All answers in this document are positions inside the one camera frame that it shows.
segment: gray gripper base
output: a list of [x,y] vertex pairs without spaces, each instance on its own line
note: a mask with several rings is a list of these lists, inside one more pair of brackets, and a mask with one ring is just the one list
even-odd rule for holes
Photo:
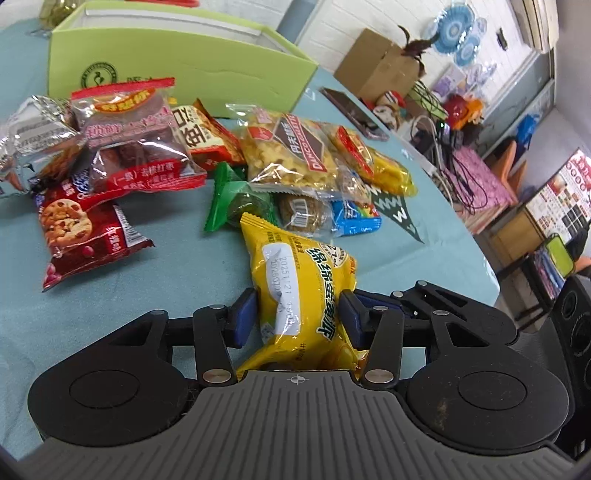
[[571,468],[547,448],[458,452],[416,428],[394,395],[365,390],[347,372],[294,375],[249,372],[239,384],[204,390],[152,438],[112,448],[49,439],[21,466],[32,480],[546,480]]

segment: poster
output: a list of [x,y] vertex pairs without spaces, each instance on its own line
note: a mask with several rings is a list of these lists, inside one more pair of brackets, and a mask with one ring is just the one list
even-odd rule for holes
[[566,244],[591,219],[590,194],[591,158],[577,150],[525,207],[546,237]]

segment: orange chair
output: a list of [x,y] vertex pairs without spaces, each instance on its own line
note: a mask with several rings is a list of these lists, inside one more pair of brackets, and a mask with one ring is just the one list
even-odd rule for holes
[[496,163],[492,166],[491,172],[498,178],[506,190],[509,192],[511,197],[513,198],[513,202],[511,206],[515,206],[519,203],[517,199],[517,191],[519,190],[519,186],[523,177],[525,175],[525,171],[527,169],[527,160],[525,160],[519,169],[509,177],[509,172],[513,167],[513,162],[515,161],[515,155],[517,153],[517,142],[513,140],[509,147],[505,150],[503,155],[496,161]]

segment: smartphone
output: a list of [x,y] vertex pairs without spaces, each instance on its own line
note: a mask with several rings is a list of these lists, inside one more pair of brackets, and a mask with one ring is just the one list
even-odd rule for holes
[[376,122],[374,122],[367,113],[361,110],[361,107],[351,100],[345,92],[332,90],[330,88],[321,88],[320,93],[330,100],[340,112],[351,120],[351,123],[370,140],[388,141],[390,135],[384,132]]

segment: red sealing strip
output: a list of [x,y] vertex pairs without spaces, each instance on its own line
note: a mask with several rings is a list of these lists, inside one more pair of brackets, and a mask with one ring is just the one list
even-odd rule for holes
[[373,177],[374,172],[371,170],[368,163],[363,158],[363,155],[357,149],[357,146],[355,145],[353,140],[351,140],[351,137],[347,133],[347,130],[345,130],[345,127],[339,127],[339,129],[337,130],[337,135],[339,136],[339,140],[345,146],[347,151],[351,155],[353,155],[355,160],[357,160],[357,163],[359,164],[359,166],[362,167],[370,177]]
[[174,77],[166,77],[163,79],[142,80],[140,82],[125,82],[125,83],[110,83],[108,85],[100,85],[98,87],[90,87],[77,92],[73,92],[70,98],[72,100],[79,100],[99,95],[109,95],[119,92],[135,92],[136,90],[144,90],[147,88],[168,88],[174,87]]

